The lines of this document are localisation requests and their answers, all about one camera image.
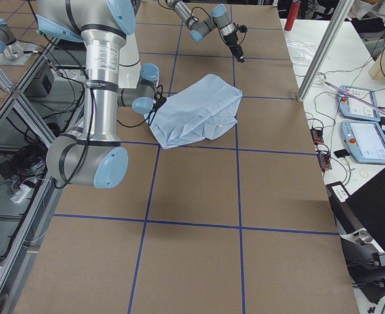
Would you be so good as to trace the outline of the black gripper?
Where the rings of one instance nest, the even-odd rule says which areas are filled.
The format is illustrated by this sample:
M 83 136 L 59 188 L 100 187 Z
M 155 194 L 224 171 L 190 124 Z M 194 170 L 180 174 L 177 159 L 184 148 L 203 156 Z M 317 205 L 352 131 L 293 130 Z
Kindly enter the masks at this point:
M 230 51 L 233 52 L 233 56 L 236 58 L 236 61 L 244 63 L 244 53 L 242 47 L 238 44 L 238 36 L 236 32 L 225 35 L 223 39 Z
M 154 97 L 153 109 L 159 110 L 159 108 L 161 108 L 161 106 L 163 106 L 165 102 L 166 102 L 166 97 L 164 97 L 162 93 L 157 93 Z

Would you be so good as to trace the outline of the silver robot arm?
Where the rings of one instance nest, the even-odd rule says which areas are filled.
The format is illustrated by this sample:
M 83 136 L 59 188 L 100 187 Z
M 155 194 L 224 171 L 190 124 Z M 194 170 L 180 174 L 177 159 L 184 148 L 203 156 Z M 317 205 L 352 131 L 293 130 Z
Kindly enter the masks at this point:
M 69 184 L 114 188 L 126 174 L 128 153 L 117 136 L 121 105 L 150 115 L 158 107 L 158 67 L 141 64 L 135 37 L 134 1 L 40 1 L 40 30 L 83 43 L 84 114 L 59 135 L 46 155 L 56 188 Z
M 222 42 L 229 48 L 236 61 L 245 62 L 238 33 L 243 33 L 246 37 L 248 28 L 246 25 L 234 23 L 224 4 L 218 4 L 210 13 L 198 6 L 190 9 L 184 1 L 165 1 L 165 5 L 158 1 L 158 4 L 164 9 L 174 11 L 179 16 L 194 42 L 200 42 L 216 29 Z

